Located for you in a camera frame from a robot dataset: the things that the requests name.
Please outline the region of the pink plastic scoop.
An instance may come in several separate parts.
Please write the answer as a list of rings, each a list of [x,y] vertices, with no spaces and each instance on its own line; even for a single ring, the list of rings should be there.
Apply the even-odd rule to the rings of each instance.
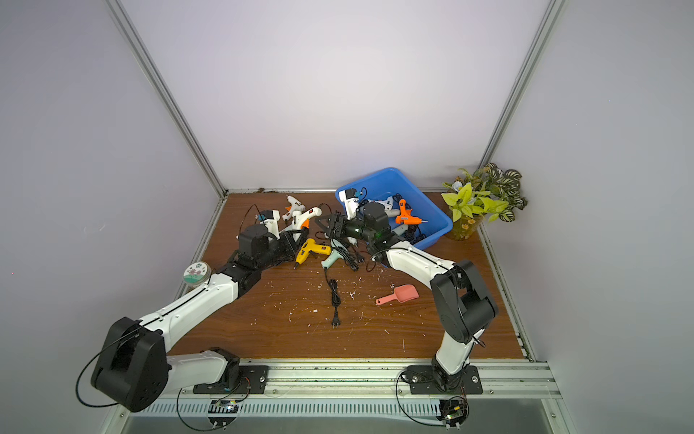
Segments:
[[[412,284],[406,284],[401,285],[399,287],[395,287],[390,295],[378,298],[376,300],[376,305],[382,306],[393,301],[405,303],[417,298],[419,298],[419,292],[417,291],[417,288]]]

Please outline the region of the white glue gun orange trigger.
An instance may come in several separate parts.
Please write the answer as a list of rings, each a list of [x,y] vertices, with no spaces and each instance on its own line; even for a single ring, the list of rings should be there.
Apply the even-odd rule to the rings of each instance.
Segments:
[[[318,207],[309,209],[308,211],[300,212],[298,209],[294,210],[292,207],[287,207],[289,215],[289,224],[284,231],[297,231],[304,227],[307,227],[308,221],[314,217],[319,217],[323,214],[322,210]]]

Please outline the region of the small white glue gun far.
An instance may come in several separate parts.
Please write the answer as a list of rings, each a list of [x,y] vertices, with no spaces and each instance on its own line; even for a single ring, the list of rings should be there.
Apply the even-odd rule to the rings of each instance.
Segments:
[[[287,196],[287,202],[289,203],[289,206],[287,206],[287,211],[283,215],[284,222],[292,221],[295,217],[295,213],[301,214],[305,211],[305,205],[293,195]]]

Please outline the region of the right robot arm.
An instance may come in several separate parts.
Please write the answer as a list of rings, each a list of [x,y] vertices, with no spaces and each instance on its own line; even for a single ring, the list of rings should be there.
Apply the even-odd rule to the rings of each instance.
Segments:
[[[475,264],[444,260],[416,248],[391,229],[381,204],[366,204],[354,217],[344,213],[318,217],[316,223],[329,239],[364,242],[372,261],[401,271],[430,289],[445,331],[432,369],[439,383],[460,376],[482,334],[499,314]]]

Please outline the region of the yellow glue gun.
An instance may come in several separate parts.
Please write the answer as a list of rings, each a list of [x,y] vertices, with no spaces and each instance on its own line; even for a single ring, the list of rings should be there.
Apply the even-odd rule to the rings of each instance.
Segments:
[[[312,253],[329,256],[332,253],[332,248],[328,245],[318,244],[313,238],[307,239],[296,255],[295,267],[302,265]]]

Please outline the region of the potted green plant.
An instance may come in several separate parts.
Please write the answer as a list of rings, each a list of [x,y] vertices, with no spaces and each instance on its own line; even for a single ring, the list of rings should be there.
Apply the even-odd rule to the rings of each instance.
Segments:
[[[453,222],[449,237],[465,241],[472,237],[484,220],[514,222],[516,213],[528,205],[522,195],[522,174],[515,169],[502,170],[487,163],[474,172],[460,168],[462,176],[444,183],[442,199]]]

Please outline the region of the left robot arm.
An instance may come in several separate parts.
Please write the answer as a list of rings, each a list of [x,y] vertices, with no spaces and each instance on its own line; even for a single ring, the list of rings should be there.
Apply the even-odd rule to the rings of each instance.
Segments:
[[[214,347],[198,354],[170,351],[189,331],[247,294],[267,269],[296,258],[309,231],[273,234],[263,224],[246,228],[239,247],[219,270],[166,307],[139,319],[127,316],[108,330],[91,365],[90,384],[130,412],[144,410],[163,393],[199,384],[235,391],[242,383],[239,358]]]

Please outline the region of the blue plastic storage box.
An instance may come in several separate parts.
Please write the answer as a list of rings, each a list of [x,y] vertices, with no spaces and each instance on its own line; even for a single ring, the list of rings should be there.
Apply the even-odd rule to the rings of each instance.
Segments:
[[[366,189],[365,198],[371,202],[384,200],[395,195],[400,195],[411,207],[412,214],[426,222],[419,224],[417,235],[423,234],[424,238],[418,242],[411,244],[424,251],[438,242],[440,238],[447,235],[453,229],[451,218],[441,209],[441,207],[433,202],[424,192],[422,192],[415,184],[413,184],[406,175],[395,167],[388,167],[377,172],[374,172],[359,180],[352,181],[344,186],[340,186],[335,191],[335,198],[339,200],[338,192],[341,190],[355,188],[359,194],[359,198],[363,195],[363,189]],[[394,199],[393,209],[389,212],[389,224],[391,229],[396,229],[400,225],[396,222],[395,212],[399,212],[399,201]]]

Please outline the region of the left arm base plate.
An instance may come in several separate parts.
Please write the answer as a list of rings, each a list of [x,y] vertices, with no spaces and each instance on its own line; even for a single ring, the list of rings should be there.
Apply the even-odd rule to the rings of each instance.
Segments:
[[[268,365],[240,365],[230,374],[224,374],[217,383],[197,384],[194,394],[240,394],[261,395],[269,379]]]

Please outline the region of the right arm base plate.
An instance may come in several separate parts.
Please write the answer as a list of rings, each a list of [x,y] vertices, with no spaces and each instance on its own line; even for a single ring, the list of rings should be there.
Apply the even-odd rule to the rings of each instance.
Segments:
[[[410,387],[410,393],[415,395],[484,393],[481,376],[474,365],[464,366],[457,374],[448,374],[433,365],[410,365],[403,377],[403,382]]]

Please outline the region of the small mint glue gun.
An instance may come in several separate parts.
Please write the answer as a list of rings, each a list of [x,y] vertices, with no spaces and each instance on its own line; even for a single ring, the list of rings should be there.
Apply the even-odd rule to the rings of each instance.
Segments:
[[[329,256],[321,262],[323,269],[330,269],[338,260],[344,258],[344,246],[338,240],[331,240],[330,243],[331,253]]]

